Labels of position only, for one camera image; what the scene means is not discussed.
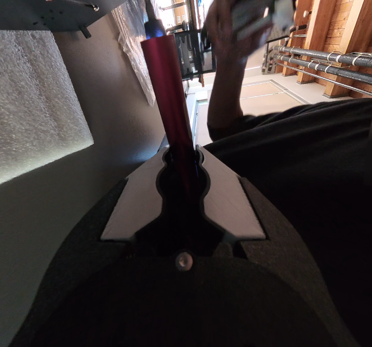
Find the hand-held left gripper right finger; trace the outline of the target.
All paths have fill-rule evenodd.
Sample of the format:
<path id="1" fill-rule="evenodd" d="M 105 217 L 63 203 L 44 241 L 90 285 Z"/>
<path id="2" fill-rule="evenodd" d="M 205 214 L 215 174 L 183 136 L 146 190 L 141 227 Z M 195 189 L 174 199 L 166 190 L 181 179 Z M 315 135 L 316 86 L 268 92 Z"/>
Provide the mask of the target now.
<path id="1" fill-rule="evenodd" d="M 237 173 L 204 147 L 197 145 L 199 166 L 207 178 L 202 194 L 203 214 L 223 233 L 222 242 L 265 240 L 266 234 Z"/>

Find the black insulated ceiling pipe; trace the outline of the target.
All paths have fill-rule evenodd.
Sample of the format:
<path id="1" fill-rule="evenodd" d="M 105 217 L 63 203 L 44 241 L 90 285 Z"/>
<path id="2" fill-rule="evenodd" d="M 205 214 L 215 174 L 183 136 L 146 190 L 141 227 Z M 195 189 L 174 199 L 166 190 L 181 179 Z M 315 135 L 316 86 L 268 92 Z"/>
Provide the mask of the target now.
<path id="1" fill-rule="evenodd" d="M 280 53 L 274 53 L 273 58 L 278 61 L 288 62 L 296 64 L 300 67 L 311 69 L 314 71 L 320 71 L 326 74 L 332 74 L 345 79 L 350 79 L 358 82 L 362 82 L 368 85 L 372 84 L 372 75 L 367 73 L 361 73 L 357 71 L 352 71 L 338 66 L 327 65 L 321 62 L 315 61 L 304 61 L 302 59 L 294 58 L 289 55 L 284 55 Z"/>
<path id="2" fill-rule="evenodd" d="M 323 52 L 309 49 L 303 49 L 299 47 L 287 47 L 283 45 L 277 45 L 273 47 L 274 51 L 289 53 L 293 55 L 306 56 L 314 59 L 320 59 L 329 62 L 342 63 L 351 66 L 359 66 L 365 68 L 372 67 L 372 56 L 371 53 L 365 52 L 352 52 L 342 54 L 340 52 Z"/>

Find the white foam sheet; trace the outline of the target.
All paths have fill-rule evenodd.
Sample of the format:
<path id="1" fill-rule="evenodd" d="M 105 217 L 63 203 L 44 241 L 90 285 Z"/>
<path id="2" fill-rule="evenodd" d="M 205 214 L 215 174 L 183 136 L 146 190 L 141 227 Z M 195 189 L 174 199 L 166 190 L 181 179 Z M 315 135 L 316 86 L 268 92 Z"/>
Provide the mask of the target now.
<path id="1" fill-rule="evenodd" d="M 1 30 L 1 184 L 93 143 L 53 34 Z"/>

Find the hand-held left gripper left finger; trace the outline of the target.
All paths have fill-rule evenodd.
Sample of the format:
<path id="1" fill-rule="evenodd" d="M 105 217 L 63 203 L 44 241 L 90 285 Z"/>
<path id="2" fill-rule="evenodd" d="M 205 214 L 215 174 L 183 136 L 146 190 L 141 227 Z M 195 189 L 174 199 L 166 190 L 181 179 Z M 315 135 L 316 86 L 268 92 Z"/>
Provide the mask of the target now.
<path id="1" fill-rule="evenodd" d="M 161 215 L 163 197 L 157 179 L 166 167 L 162 148 L 126 178 L 125 187 L 101 234 L 102 241 L 135 240 L 135 235 Z"/>

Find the person's right hand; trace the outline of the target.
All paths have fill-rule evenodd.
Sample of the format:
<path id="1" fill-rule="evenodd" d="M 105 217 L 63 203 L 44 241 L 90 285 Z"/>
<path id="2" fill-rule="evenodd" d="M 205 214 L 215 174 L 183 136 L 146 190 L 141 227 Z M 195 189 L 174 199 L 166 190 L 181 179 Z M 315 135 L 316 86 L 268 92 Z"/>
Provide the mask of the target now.
<path id="1" fill-rule="evenodd" d="M 230 0 L 213 0 L 205 19 L 204 28 L 215 53 L 216 66 L 246 66 L 246 61 L 255 50 L 262 46 L 262 36 L 266 29 L 261 28 L 245 38 L 238 40 L 232 31 Z"/>

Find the black metal frame table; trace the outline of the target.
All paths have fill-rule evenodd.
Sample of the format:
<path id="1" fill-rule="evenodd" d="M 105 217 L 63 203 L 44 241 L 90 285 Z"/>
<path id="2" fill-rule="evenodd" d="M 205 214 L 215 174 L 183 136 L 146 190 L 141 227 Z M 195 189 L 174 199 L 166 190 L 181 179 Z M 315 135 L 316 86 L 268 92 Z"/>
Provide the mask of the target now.
<path id="1" fill-rule="evenodd" d="M 215 53 L 207 32 L 188 30 L 174 34 L 182 81 L 201 79 L 216 71 Z"/>

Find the clear flat plastic bag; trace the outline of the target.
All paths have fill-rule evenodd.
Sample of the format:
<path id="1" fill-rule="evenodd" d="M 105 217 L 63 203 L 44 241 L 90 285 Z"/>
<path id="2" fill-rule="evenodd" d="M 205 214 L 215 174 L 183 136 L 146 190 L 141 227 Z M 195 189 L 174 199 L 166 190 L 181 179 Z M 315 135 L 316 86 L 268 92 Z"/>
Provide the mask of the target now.
<path id="1" fill-rule="evenodd" d="M 148 21 L 145 0 L 127 0 L 112 11 L 112 16 L 119 30 L 118 42 L 129 58 L 148 104 L 153 107 L 156 97 L 141 47 L 146 40 Z"/>

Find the red electric screwdriver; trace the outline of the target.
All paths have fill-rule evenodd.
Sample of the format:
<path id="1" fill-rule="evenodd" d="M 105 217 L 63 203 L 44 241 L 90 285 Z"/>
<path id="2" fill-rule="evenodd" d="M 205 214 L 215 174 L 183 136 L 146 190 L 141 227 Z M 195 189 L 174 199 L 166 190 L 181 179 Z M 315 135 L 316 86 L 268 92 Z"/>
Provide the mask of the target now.
<path id="1" fill-rule="evenodd" d="M 175 38 L 166 35 L 151 0 L 145 0 L 148 21 L 141 42 L 152 87 L 169 142 L 174 166 L 192 202 L 200 197 L 196 154 L 183 91 Z"/>

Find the person's right forearm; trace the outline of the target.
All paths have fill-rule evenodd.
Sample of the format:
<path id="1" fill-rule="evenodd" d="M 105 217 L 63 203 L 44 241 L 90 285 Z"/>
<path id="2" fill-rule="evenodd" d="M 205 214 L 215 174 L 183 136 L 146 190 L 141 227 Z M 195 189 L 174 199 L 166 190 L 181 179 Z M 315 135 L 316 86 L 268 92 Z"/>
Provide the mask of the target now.
<path id="1" fill-rule="evenodd" d="M 223 138 L 228 129 L 243 117 L 240 93 L 246 64 L 247 58 L 217 63 L 207 114 L 212 141 Z"/>

